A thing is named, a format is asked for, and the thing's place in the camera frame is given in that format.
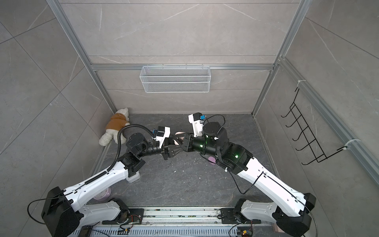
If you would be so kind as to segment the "purple earbud charging case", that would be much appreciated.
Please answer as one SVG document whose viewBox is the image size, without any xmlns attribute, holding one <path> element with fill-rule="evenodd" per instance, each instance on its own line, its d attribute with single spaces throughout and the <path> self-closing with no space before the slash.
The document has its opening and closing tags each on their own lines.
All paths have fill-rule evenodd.
<svg viewBox="0 0 379 237">
<path fill-rule="evenodd" d="M 212 163 L 213 165 L 216 165 L 216 159 L 214 157 L 209 157 L 208 161 Z"/>
</svg>

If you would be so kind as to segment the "pink earbud charging case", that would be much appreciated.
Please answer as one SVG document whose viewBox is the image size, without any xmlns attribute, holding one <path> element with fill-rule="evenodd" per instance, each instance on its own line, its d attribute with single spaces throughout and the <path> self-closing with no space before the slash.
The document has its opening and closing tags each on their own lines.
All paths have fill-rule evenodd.
<svg viewBox="0 0 379 237">
<path fill-rule="evenodd" d="M 185 132 L 176 132 L 175 135 L 173 136 L 174 139 L 174 144 L 176 146 L 182 146 L 184 142 L 184 138 L 186 136 Z"/>
</svg>

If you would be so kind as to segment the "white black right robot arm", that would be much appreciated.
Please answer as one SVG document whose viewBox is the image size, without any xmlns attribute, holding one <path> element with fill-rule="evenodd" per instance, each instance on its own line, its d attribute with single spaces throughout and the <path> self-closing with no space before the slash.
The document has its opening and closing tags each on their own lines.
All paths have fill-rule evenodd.
<svg viewBox="0 0 379 237">
<path fill-rule="evenodd" d="M 260 220 L 275 223 L 292 237 L 301 237 L 313 223 L 311 210 L 316 198 L 298 192 L 267 170 L 251 152 L 229 141 L 227 131 L 218 122 L 203 125 L 197 134 L 176 134 L 174 140 L 186 152 L 199 152 L 216 159 L 216 164 L 257 187 L 271 202 L 240 199 L 234 208 L 239 223 Z"/>
</svg>

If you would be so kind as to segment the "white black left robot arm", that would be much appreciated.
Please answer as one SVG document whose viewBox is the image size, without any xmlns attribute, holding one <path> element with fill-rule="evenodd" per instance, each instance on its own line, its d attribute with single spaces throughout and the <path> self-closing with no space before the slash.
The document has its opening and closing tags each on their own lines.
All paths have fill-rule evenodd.
<svg viewBox="0 0 379 237">
<path fill-rule="evenodd" d="M 40 224 L 45 225 L 53 237 L 67 237 L 78 228 L 85 218 L 80 209 L 106 188 L 136 175 L 145 164 L 142 157 L 161 154 L 164 159 L 168 159 L 174 156 L 172 149 L 180 148 L 183 144 L 178 136 L 171 134 L 169 127 L 160 126 L 150 131 L 137 124 L 136 128 L 145 130 L 152 137 L 152 142 L 148 142 L 142 133 L 134 133 L 125 143 L 126 153 L 121 155 L 121 136 L 125 130 L 133 127 L 127 125 L 118 132 L 117 153 L 109 167 L 74 186 L 66 189 L 55 187 L 47 193 L 43 199 Z"/>
</svg>

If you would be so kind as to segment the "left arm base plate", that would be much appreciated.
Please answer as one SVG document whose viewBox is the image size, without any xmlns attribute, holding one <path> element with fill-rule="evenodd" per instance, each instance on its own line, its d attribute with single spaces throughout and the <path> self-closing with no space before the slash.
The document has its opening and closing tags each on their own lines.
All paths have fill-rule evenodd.
<svg viewBox="0 0 379 237">
<path fill-rule="evenodd" d="M 141 224 L 144 218 L 145 210 L 143 208 L 132 208 L 121 213 L 111 221 L 102 221 L 103 225 L 121 225 L 121 224 Z"/>
</svg>

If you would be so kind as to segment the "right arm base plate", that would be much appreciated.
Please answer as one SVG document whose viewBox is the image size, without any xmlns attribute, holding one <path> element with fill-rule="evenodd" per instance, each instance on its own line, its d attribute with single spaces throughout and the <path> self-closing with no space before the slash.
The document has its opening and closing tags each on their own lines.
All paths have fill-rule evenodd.
<svg viewBox="0 0 379 237">
<path fill-rule="evenodd" d="M 261 224 L 262 221 L 258 219 L 247 219 L 244 217 L 240 211 L 234 210 L 233 208 L 221 208 L 220 214 L 217 218 L 222 221 L 223 224 Z"/>
</svg>

